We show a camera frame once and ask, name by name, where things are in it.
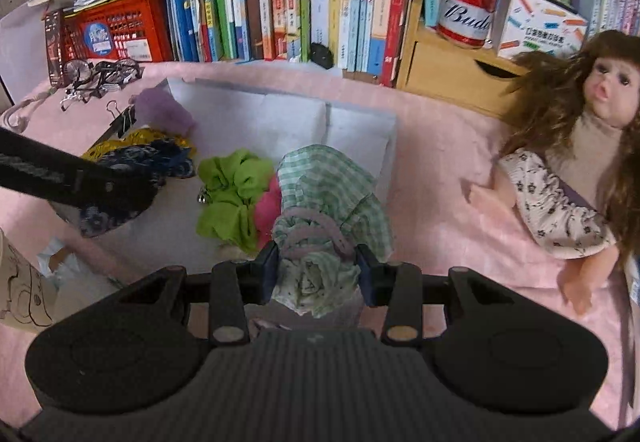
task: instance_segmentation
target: pink bedsheet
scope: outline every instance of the pink bedsheet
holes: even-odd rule
[[[327,74],[283,70],[265,65],[155,64],[144,78],[123,92],[88,104],[74,104],[64,114],[60,96],[49,98],[35,113],[26,135],[65,151],[81,154],[108,127],[109,98],[120,108],[133,93],[164,77],[200,77],[252,84],[325,99],[391,110],[398,115],[395,175],[388,212],[396,239],[394,258],[415,263],[430,274],[446,274],[454,265],[473,268],[546,306],[574,318],[556,285],[559,262],[545,254],[522,229],[501,231],[472,208],[463,196],[469,182],[488,181],[504,126],[450,104]],[[96,266],[124,281],[132,275],[116,257],[82,240],[40,200],[0,189],[0,227],[31,263],[56,235]],[[442,314],[427,310],[426,329],[438,332]],[[367,310],[362,324],[379,328],[382,310]],[[621,275],[596,292],[593,311],[578,321],[604,342],[609,373],[594,404],[607,424],[626,424],[626,398],[632,382],[628,305]],[[38,411],[24,374],[25,351],[32,336],[0,326],[0,418],[20,425]]]

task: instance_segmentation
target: brown hair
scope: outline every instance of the brown hair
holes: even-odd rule
[[[575,121],[584,110],[582,86],[598,58],[628,61],[640,70],[640,37],[607,30],[587,42],[569,58],[543,52],[516,57],[529,72],[512,83],[517,104],[506,116],[513,134],[501,155],[518,148],[537,154],[570,150]],[[619,262],[631,252],[640,254],[640,112],[625,128],[620,143],[620,168],[611,182],[606,218],[620,249]]]

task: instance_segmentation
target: green checkered cloth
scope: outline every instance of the green checkered cloth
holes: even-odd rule
[[[306,208],[330,216],[353,246],[366,244],[379,260],[392,252],[388,218],[373,194],[375,178],[346,155],[328,146],[306,146],[285,155],[278,168],[282,211]],[[280,216],[273,226],[279,248],[287,235],[313,220]],[[351,298],[360,269],[342,260],[328,236],[300,240],[296,247],[312,247],[299,260],[281,260],[273,298],[288,308],[321,317]]]

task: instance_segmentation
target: wooden box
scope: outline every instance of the wooden box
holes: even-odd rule
[[[423,0],[413,0],[396,88],[504,118],[516,95],[505,94],[526,70],[492,50],[458,47],[424,26]]]

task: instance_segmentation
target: red can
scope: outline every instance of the red can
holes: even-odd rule
[[[494,19],[497,0],[442,0],[437,31],[457,45],[480,48]]]

